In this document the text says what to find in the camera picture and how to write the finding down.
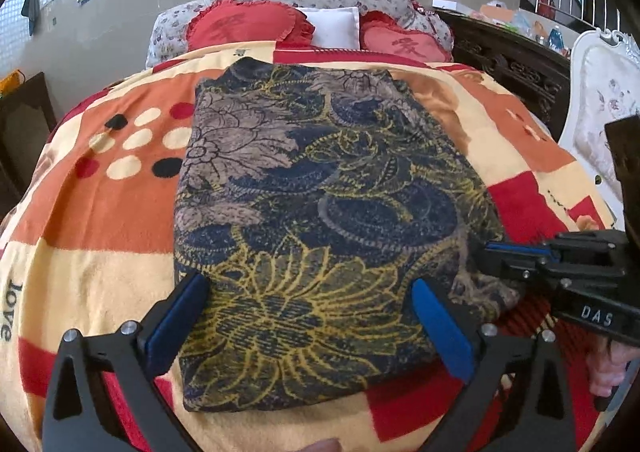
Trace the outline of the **person's right hand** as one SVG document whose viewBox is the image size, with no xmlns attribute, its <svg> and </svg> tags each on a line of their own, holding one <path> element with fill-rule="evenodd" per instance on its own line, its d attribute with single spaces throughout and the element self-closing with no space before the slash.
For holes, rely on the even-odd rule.
<svg viewBox="0 0 640 452">
<path fill-rule="evenodd" d="M 594 336 L 587 357 L 591 394 L 602 398 L 610 397 L 613 388 L 623 383 L 627 365 L 638 358 L 638 348 L 601 335 Z"/>
</svg>

